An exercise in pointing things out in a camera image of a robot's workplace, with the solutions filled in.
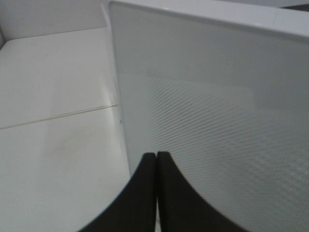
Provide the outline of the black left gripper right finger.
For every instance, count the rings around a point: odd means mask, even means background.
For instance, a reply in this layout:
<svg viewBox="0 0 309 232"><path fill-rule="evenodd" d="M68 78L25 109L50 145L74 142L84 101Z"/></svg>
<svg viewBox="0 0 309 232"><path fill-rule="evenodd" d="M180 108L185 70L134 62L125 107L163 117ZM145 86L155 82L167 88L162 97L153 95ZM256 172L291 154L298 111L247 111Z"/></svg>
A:
<svg viewBox="0 0 309 232"><path fill-rule="evenodd" d="M188 183L169 152L158 152L156 184L161 231L240 232Z"/></svg>

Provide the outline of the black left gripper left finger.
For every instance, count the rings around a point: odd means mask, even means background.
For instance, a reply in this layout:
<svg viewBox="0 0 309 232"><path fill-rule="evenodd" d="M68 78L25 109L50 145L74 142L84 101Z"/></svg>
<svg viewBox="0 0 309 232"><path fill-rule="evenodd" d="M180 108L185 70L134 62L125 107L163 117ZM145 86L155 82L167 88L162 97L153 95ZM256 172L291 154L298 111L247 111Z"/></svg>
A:
<svg viewBox="0 0 309 232"><path fill-rule="evenodd" d="M154 232L156 155L143 154L130 181L82 232Z"/></svg>

